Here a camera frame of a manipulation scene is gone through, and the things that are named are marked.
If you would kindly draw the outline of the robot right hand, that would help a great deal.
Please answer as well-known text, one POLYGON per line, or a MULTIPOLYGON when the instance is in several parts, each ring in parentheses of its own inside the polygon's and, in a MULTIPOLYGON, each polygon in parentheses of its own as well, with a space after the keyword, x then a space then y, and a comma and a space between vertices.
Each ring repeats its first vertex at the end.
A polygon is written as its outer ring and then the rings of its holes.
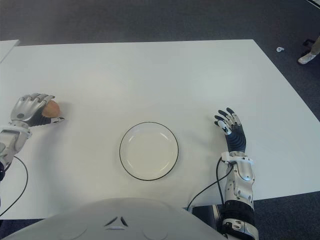
POLYGON ((218 110, 219 115, 214 116, 214 124, 224 133, 228 151, 246 152, 246 136, 238 115, 229 107, 226 111, 218 110))

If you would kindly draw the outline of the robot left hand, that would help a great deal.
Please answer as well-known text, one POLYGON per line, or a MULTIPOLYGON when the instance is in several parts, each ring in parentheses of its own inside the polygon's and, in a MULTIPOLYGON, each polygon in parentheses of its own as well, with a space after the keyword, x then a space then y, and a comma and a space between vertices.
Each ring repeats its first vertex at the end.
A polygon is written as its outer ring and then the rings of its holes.
POLYGON ((44 115, 44 110, 49 107, 49 102, 55 96, 44 93, 27 94, 18 99, 10 115, 11 123, 23 127, 44 126, 64 121, 65 118, 60 113, 50 113, 51 116, 44 115))

